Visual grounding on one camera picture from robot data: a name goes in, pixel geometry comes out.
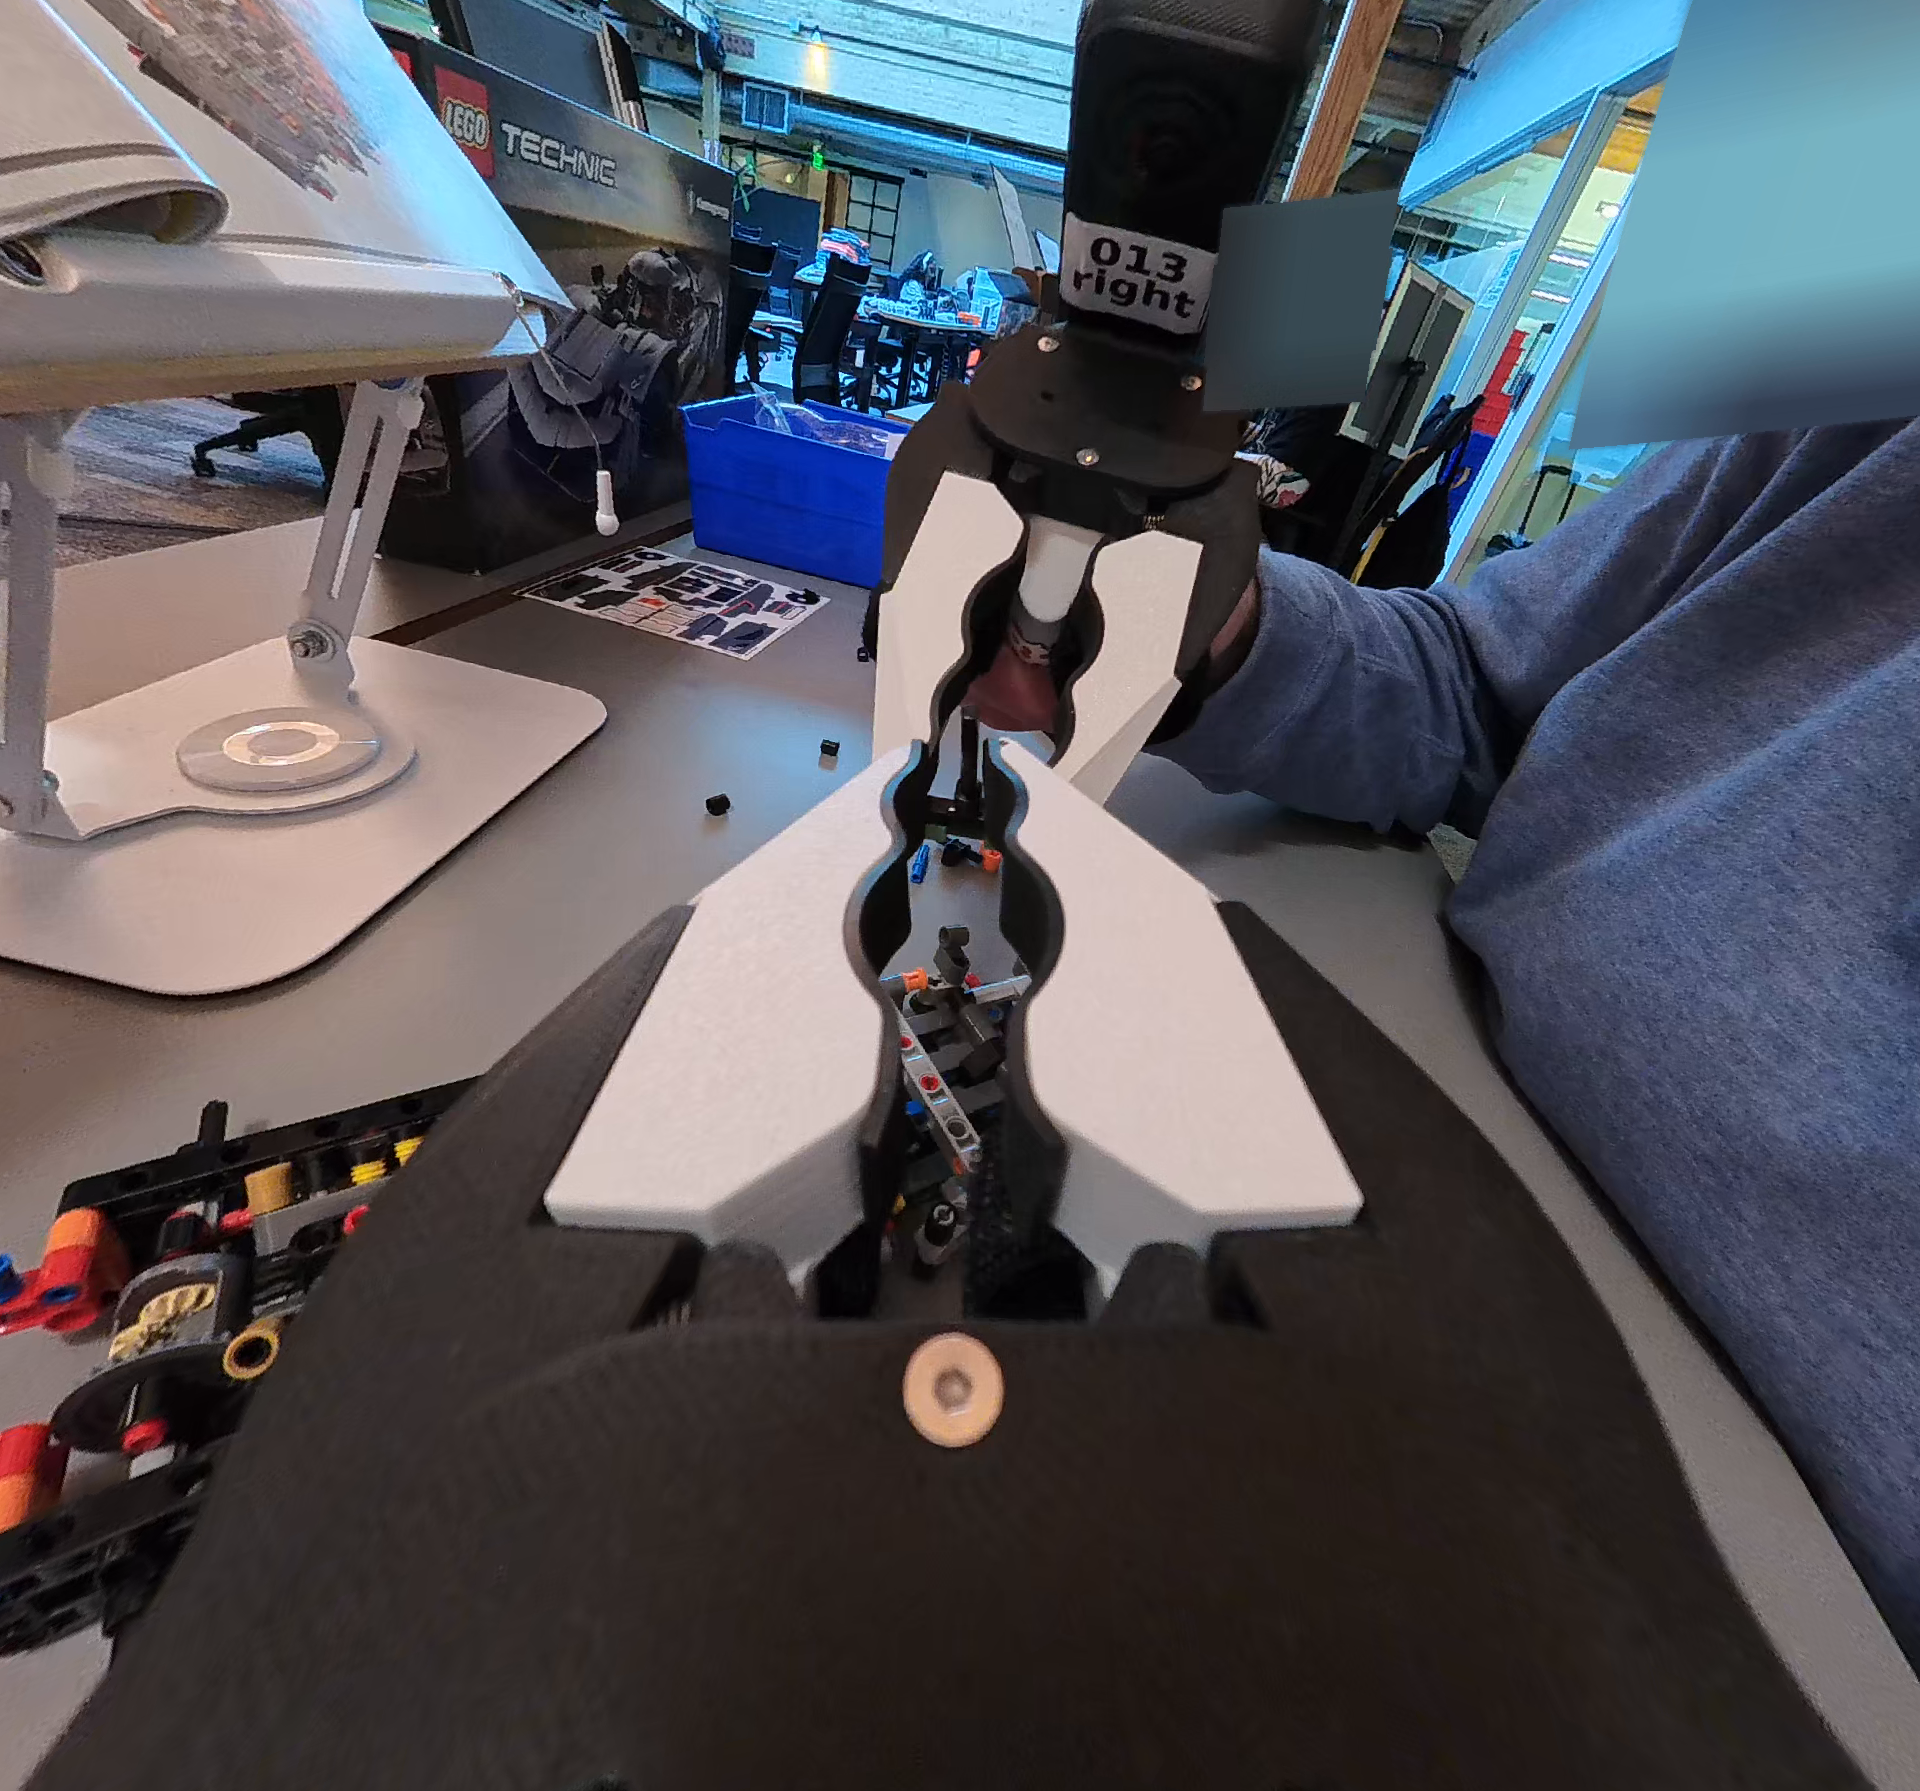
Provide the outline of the lego chassis model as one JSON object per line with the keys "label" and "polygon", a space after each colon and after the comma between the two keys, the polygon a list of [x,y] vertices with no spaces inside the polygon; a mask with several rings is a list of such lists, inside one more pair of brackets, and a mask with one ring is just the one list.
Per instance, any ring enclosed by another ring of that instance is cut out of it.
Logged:
{"label": "lego chassis model", "polygon": [[[875,1297],[963,1271],[973,1177],[998,1137],[1004,1030],[1031,976],[976,972],[969,944],[943,928],[928,966],[883,982],[910,1137],[871,1251]],[[4,1657],[115,1637],[149,1607],[291,1323],[469,1088],[251,1133],[210,1101],[176,1151],[70,1183],[39,1265],[4,1257],[4,1331],[109,1343],[49,1419],[4,1429]]]}

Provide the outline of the person's torso in blue sweater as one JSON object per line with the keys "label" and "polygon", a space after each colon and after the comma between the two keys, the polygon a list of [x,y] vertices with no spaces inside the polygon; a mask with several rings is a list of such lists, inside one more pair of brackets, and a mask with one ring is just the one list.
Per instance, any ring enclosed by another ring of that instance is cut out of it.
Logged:
{"label": "person's torso in blue sweater", "polygon": [[1917,420],[1672,446],[1452,596],[1515,1082],[1917,1657]]}

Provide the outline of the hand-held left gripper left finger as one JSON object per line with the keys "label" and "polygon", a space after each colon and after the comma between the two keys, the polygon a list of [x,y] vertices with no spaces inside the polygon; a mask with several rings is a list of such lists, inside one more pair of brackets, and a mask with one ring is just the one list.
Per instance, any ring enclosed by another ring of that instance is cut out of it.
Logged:
{"label": "hand-held left gripper left finger", "polygon": [[921,750],[875,758],[695,900],[546,1187],[558,1225],[758,1243],[792,1283],[858,1225],[856,1133],[894,1022],[851,914],[897,852],[884,792]]}

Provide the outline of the white book stand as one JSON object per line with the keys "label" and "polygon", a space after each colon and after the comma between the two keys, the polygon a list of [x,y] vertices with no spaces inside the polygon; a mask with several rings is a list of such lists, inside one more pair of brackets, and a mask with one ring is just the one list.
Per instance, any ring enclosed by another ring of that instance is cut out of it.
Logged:
{"label": "white book stand", "polygon": [[[167,996],[316,964],[608,720],[596,698],[358,644],[422,382],[534,350],[565,304],[519,242],[31,238],[4,278],[4,960]],[[284,634],[53,718],[66,438],[231,378],[355,384]]]}

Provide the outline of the lego instruction booklet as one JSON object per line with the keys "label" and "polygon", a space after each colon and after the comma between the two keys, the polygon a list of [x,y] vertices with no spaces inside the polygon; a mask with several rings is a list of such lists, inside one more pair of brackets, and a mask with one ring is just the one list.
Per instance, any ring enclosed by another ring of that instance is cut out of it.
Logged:
{"label": "lego instruction booklet", "polygon": [[4,0],[4,264],[301,262],[356,294],[569,308],[356,0]]}

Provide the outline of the lego sticker sheet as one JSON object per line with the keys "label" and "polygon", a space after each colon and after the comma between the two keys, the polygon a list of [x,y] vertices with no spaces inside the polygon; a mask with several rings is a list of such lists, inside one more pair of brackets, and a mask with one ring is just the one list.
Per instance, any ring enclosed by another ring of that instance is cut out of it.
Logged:
{"label": "lego sticker sheet", "polygon": [[544,578],[521,598],[664,638],[733,660],[753,660],[828,602],[823,594],[655,548],[626,548]]}

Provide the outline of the person's right hand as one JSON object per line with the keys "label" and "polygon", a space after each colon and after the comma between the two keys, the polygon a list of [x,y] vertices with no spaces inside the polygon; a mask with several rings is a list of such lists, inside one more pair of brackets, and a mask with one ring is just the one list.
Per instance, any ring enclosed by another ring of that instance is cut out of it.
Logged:
{"label": "person's right hand", "polygon": [[967,710],[984,728],[1041,734],[1055,744],[1060,738],[1065,690],[1083,656],[1075,634],[1063,634],[1045,652],[1011,628],[989,670],[973,682]]}

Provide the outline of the black lego set box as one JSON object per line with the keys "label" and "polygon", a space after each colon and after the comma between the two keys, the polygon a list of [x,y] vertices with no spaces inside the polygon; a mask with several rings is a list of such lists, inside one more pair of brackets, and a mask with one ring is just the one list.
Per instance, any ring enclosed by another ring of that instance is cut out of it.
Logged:
{"label": "black lego set box", "polygon": [[560,286],[542,352],[432,378],[383,554],[491,576],[593,542],[606,472],[622,532],[685,502],[685,406],[728,384],[733,178],[645,126],[638,58],[687,46],[611,0],[427,0],[439,36],[387,42]]}

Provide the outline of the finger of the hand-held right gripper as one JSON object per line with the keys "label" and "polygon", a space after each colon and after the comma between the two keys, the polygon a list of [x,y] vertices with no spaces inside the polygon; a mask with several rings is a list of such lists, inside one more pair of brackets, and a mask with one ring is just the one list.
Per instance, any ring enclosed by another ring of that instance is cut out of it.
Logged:
{"label": "finger of the hand-held right gripper", "polygon": [[995,660],[1024,566],[1026,526],[997,484],[943,478],[899,578],[877,606],[875,762],[937,754],[948,718]]}
{"label": "finger of the hand-held right gripper", "polygon": [[1204,548],[1166,532],[1111,542],[1086,590],[1098,642],[1069,682],[1066,724],[1053,770],[1106,804],[1173,706],[1183,674],[1188,606]]}

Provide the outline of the clear plastic bags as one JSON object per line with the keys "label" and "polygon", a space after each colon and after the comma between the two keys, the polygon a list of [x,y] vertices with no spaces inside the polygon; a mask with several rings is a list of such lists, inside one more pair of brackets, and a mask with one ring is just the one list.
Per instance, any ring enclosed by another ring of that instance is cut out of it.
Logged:
{"label": "clear plastic bags", "polygon": [[890,418],[782,400],[767,388],[753,388],[750,402],[758,430],[866,458],[892,460],[910,430]]}

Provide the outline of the blue storage bin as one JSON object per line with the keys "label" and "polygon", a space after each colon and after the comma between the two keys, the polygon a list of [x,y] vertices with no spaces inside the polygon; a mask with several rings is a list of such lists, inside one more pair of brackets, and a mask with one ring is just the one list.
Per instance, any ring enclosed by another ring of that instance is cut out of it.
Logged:
{"label": "blue storage bin", "polygon": [[871,590],[890,460],[755,428],[750,394],[687,406],[690,532],[717,554]]}

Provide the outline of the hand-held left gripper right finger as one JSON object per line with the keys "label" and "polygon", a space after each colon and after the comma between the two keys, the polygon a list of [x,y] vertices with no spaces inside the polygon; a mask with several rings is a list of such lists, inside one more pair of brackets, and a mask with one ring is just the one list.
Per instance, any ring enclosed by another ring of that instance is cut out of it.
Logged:
{"label": "hand-held left gripper right finger", "polygon": [[1053,1223],[1114,1287],[1136,1251],[1349,1227],[1363,1191],[1231,934],[1183,866],[1026,748],[989,754],[1033,1099],[1065,1139]]}

